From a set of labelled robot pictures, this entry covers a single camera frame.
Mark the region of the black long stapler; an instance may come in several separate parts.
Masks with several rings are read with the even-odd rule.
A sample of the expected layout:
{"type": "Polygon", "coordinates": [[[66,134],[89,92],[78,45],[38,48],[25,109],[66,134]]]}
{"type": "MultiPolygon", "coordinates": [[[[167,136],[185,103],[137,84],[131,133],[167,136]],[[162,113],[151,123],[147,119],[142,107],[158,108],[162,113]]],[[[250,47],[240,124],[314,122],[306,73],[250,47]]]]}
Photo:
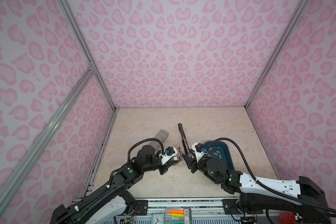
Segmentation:
{"type": "Polygon", "coordinates": [[[178,129],[179,129],[179,132],[181,134],[181,137],[182,137],[182,143],[183,143],[183,148],[184,148],[184,154],[185,154],[185,160],[186,161],[189,161],[189,159],[191,158],[191,153],[190,153],[190,149],[189,149],[189,145],[188,145],[188,141],[187,141],[187,138],[186,138],[186,135],[184,133],[184,128],[183,128],[183,125],[182,123],[179,123],[178,124],[178,129]]]}

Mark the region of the pink mini stapler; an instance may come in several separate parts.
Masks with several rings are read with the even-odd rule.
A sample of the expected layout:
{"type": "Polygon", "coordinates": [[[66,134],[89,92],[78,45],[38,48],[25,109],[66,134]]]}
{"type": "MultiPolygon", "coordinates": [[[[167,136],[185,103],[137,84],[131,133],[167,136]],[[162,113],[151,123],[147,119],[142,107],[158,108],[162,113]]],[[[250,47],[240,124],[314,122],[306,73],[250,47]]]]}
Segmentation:
{"type": "Polygon", "coordinates": [[[182,153],[182,150],[181,150],[181,147],[178,146],[177,147],[177,155],[175,156],[176,157],[176,161],[180,162],[183,160],[183,157],[182,157],[183,153],[182,153]]]}

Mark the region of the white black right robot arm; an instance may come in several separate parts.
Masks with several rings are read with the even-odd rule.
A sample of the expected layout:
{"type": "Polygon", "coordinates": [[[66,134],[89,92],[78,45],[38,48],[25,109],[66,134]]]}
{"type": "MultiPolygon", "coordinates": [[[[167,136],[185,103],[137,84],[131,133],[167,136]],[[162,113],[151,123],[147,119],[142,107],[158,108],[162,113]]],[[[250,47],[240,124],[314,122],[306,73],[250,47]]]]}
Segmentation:
{"type": "Polygon", "coordinates": [[[183,157],[188,169],[200,171],[229,194],[239,194],[236,204],[241,212],[276,210],[298,213],[312,223],[330,224],[336,218],[336,209],[328,206],[325,192],[310,178],[276,180],[253,174],[238,144],[229,138],[218,138],[210,145],[194,143],[184,147],[183,157]],[[232,143],[239,151],[248,172],[229,169],[220,160],[209,155],[210,147],[219,141],[232,143]]]}

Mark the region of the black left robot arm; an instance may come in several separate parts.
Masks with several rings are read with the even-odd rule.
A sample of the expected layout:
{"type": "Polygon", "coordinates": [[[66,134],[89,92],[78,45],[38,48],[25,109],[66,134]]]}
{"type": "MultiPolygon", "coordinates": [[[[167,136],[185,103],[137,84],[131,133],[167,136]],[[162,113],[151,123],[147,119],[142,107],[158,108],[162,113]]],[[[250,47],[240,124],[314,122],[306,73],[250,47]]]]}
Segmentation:
{"type": "Polygon", "coordinates": [[[164,148],[157,138],[144,139],[128,150],[127,162],[110,173],[109,180],[89,196],[65,207],[58,206],[52,214],[51,224],[85,224],[113,199],[122,198],[126,205],[135,200],[127,195],[128,189],[138,183],[146,172],[158,170],[161,175],[179,162],[175,147],[164,148]]]}

